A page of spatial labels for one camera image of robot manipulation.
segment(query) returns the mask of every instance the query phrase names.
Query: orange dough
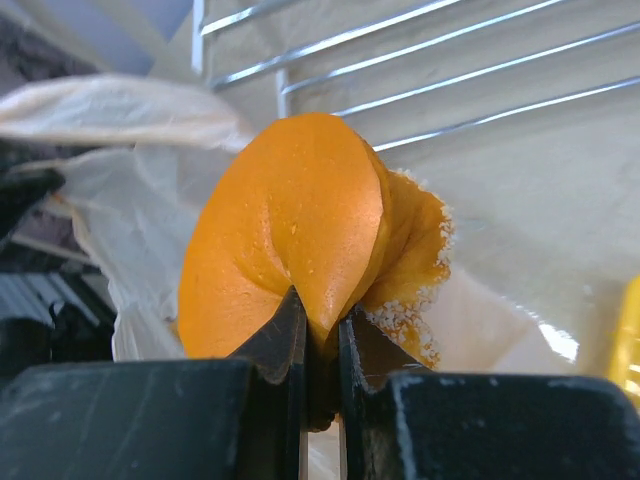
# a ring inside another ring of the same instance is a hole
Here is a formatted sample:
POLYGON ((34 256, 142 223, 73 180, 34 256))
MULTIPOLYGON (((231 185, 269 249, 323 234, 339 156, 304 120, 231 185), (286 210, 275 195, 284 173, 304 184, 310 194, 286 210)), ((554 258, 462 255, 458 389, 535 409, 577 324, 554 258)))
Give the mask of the orange dough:
POLYGON ((179 287, 180 340, 191 358, 227 356, 294 285, 322 348, 362 301, 394 341, 437 363, 428 327, 388 311, 430 301, 449 275, 451 232, 442 202, 389 172, 341 119, 279 120, 236 157, 201 213, 179 287))

